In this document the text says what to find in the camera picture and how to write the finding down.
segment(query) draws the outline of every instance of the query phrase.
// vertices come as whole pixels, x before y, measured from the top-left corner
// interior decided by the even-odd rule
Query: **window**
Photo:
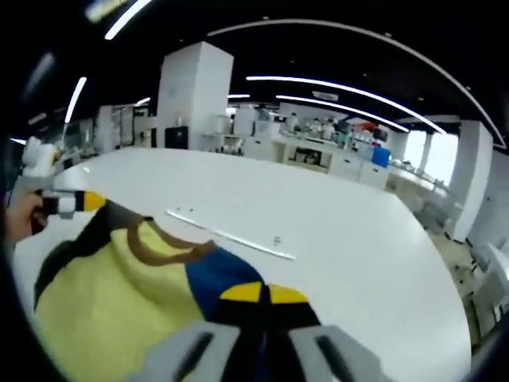
[[[457,150],[458,137],[456,135],[433,134],[428,162],[424,168],[425,173],[449,185],[456,163]]]
[[[405,155],[403,157],[405,161],[409,161],[417,169],[421,165],[425,142],[426,133],[424,131],[411,131],[408,133]]]

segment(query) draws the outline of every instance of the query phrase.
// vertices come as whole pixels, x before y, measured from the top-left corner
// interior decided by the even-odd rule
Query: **black ceiling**
[[[469,86],[504,134],[509,125],[505,70],[509,63],[503,55],[507,17],[486,2],[479,8],[479,4],[446,0],[316,0],[298,4],[290,0],[153,0],[113,41],[105,41],[103,36],[132,1],[99,24],[85,18],[87,1],[34,2],[31,6],[17,3],[16,10],[3,14],[4,23],[17,20],[16,30],[24,31],[13,32],[5,50],[10,57],[7,73],[12,90],[20,91],[44,52],[51,51],[57,62],[50,80],[25,105],[23,115],[18,115],[25,120],[39,111],[66,107],[80,76],[87,76],[88,82],[76,117],[93,113],[101,104],[131,103],[147,96],[156,99],[163,57],[202,40],[235,57],[231,91],[250,93],[256,101],[274,102],[277,94],[312,98],[313,90],[334,92],[304,84],[245,81],[249,75],[301,76],[374,92],[422,115],[484,120],[472,102],[440,73],[372,37],[298,24],[267,25],[207,37],[213,30],[264,18],[305,18],[390,33]],[[407,117],[378,101],[335,93],[340,96],[339,103],[387,119]],[[14,107],[16,99],[11,101]]]

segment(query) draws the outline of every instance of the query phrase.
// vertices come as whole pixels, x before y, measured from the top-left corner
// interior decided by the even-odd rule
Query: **white cabinet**
[[[359,183],[376,189],[385,189],[388,178],[389,169],[365,162],[360,170]]]
[[[246,137],[244,141],[244,157],[276,162],[276,147],[271,142],[261,141],[255,137]]]
[[[349,181],[359,181],[362,161],[350,155],[334,154],[328,168],[328,174],[335,177],[342,177]]]

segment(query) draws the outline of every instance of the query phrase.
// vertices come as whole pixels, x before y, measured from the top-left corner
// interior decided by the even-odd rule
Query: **person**
[[[334,120],[332,118],[328,119],[328,122],[322,127],[322,138],[325,140],[332,140],[332,136],[336,130],[334,129]]]
[[[293,129],[295,128],[295,126],[297,124],[298,124],[297,114],[292,113],[292,115],[289,116],[288,119],[286,119],[286,129],[287,129],[287,131],[289,131],[290,133],[293,133]]]
[[[15,245],[33,234],[33,219],[45,228],[48,225],[47,216],[39,209],[42,208],[42,197],[30,193],[20,197],[14,205],[7,208],[5,203],[6,238]]]

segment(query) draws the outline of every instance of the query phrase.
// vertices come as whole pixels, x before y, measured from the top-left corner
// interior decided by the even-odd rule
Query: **white pillar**
[[[428,164],[429,151],[431,150],[431,138],[432,134],[426,134],[426,140],[424,141],[424,151],[422,151],[422,159],[421,164],[419,165],[419,169],[424,171],[426,165]]]
[[[463,205],[463,212],[448,230],[464,242],[479,212],[492,164],[493,137],[479,121],[461,121],[456,165],[449,188]]]
[[[97,115],[97,130],[95,132],[94,147],[99,154],[109,153],[120,143],[119,132],[116,131],[111,120],[112,106],[101,106]]]
[[[189,148],[200,150],[203,133],[213,132],[224,115],[233,56],[206,42],[168,55],[162,65],[157,102],[157,147],[165,146],[165,129],[189,127]]]
[[[393,159],[403,160],[405,159],[406,143],[408,142],[408,133],[396,133],[392,134],[392,143],[390,145],[390,155]]]

